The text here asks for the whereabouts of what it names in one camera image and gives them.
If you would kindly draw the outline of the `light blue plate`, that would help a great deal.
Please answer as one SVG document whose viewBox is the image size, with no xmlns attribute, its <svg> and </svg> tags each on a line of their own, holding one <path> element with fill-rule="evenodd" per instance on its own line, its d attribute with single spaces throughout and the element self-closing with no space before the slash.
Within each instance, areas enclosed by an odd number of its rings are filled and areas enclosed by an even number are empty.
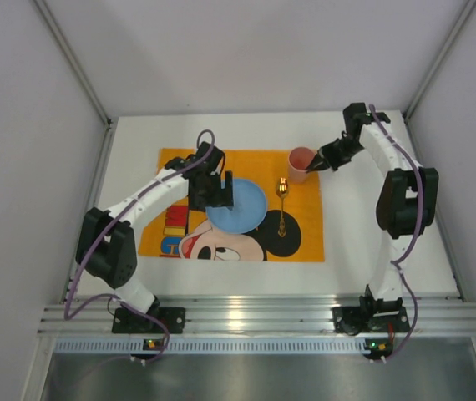
<svg viewBox="0 0 476 401">
<path fill-rule="evenodd" d="M 230 234 L 245 234 L 256 229 L 267 213 L 265 192 L 251 180 L 233 180 L 234 205 L 207 207 L 205 214 L 211 225 Z"/>
</svg>

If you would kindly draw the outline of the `orange Mickey Mouse placemat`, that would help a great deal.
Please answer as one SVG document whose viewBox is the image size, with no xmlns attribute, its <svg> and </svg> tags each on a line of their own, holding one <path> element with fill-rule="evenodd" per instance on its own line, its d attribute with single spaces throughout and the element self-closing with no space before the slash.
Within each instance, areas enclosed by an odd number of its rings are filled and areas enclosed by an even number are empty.
<svg viewBox="0 0 476 401">
<path fill-rule="evenodd" d="M 278 235 L 281 202 L 276 185 L 287 175 L 286 150 L 228 150 L 225 169 L 234 178 L 251 180 L 265 192 L 263 222 L 245 234 L 213 227 L 202 211 L 190 211 L 190 233 L 185 236 L 186 199 L 175 202 L 144 229 L 140 256 L 213 261 L 324 261 L 322 195 L 316 175 L 302 184 L 289 184 L 284 201 L 286 236 Z"/>
</svg>

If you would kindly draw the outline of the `blue metal fork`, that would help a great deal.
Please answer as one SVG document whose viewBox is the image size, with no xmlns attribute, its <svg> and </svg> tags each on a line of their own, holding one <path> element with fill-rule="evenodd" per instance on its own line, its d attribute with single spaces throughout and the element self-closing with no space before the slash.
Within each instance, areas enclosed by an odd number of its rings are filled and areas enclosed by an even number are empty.
<svg viewBox="0 0 476 401">
<path fill-rule="evenodd" d="M 189 235 L 190 233 L 190 210 L 187 210 L 185 214 L 185 236 Z"/>
</svg>

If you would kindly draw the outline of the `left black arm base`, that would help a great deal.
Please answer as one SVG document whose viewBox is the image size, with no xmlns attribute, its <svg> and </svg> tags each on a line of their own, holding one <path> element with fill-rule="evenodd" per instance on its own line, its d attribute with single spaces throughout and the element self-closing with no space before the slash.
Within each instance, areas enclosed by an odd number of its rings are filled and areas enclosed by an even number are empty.
<svg viewBox="0 0 476 401">
<path fill-rule="evenodd" d="M 183 307 L 160 307 L 155 318 L 162 323 L 170 334 L 181 334 L 185 327 L 185 309 Z M 119 307 L 114 311 L 111 329 L 114 334 L 162 334 L 163 329 L 145 317 Z"/>
</svg>

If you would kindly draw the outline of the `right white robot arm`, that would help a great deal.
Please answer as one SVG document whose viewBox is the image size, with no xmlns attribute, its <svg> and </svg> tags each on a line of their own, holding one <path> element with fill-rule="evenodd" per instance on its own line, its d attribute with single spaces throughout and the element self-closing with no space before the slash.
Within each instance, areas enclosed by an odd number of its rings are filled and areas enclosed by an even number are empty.
<svg viewBox="0 0 476 401">
<path fill-rule="evenodd" d="M 342 111 L 345 129 L 339 139 L 318 149 L 306 172 L 333 170 L 365 150 L 382 173 L 376 206 L 382 242 L 375 271 L 356 307 L 336 307 L 335 331 L 410 332 L 402 295 L 411 290 L 404 265 L 436 211 L 439 174 L 422 167 L 396 140 L 391 120 L 373 105 L 351 103 Z"/>
</svg>

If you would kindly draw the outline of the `pink plastic cup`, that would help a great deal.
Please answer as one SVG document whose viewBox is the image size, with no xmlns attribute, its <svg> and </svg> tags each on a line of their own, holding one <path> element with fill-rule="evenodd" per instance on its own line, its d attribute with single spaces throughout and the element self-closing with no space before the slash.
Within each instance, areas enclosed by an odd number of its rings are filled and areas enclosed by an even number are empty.
<svg viewBox="0 0 476 401">
<path fill-rule="evenodd" d="M 288 179 L 291 183 L 301 184 L 309 173 L 306 168 L 313 161 L 316 152 L 307 147 L 296 147 L 288 155 Z"/>
</svg>

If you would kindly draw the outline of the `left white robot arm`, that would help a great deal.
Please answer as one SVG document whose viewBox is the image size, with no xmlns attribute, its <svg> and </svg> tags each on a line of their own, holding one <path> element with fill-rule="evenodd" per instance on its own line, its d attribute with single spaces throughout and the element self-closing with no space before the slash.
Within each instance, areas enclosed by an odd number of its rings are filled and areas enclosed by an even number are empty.
<svg viewBox="0 0 476 401">
<path fill-rule="evenodd" d="M 138 247 L 145 227 L 175 202 L 186 199 L 192 211 L 232 207 L 232 173 L 224 171 L 225 152 L 205 141 L 194 154 L 165 163 L 145 187 L 105 210 L 94 207 L 84 215 L 75 261 L 73 285 L 68 291 L 64 318 L 70 320 L 82 308 L 70 311 L 82 273 L 105 282 L 111 298 L 142 317 L 157 308 L 157 297 L 136 272 Z"/>
</svg>

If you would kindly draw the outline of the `gold ornate spoon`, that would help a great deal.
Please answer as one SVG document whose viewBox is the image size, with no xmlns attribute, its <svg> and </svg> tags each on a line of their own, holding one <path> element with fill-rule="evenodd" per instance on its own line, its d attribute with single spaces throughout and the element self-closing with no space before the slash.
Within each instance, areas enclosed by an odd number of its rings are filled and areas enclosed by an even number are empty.
<svg viewBox="0 0 476 401">
<path fill-rule="evenodd" d="M 281 213 L 279 220 L 278 235 L 280 238 L 286 236 L 286 221 L 285 221 L 285 211 L 284 211 L 284 201 L 289 193 L 289 185 L 286 177 L 281 177 L 276 185 L 276 194 L 281 202 Z"/>
</svg>

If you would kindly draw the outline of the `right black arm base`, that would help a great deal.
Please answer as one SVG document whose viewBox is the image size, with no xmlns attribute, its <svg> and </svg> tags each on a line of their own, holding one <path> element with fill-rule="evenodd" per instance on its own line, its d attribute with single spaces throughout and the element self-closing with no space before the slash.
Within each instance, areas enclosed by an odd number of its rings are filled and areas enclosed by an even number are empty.
<svg viewBox="0 0 476 401">
<path fill-rule="evenodd" d="M 359 307 L 334 307 L 332 309 L 336 333 L 355 337 L 361 333 L 408 332 L 410 322 L 406 309 L 366 315 Z"/>
</svg>

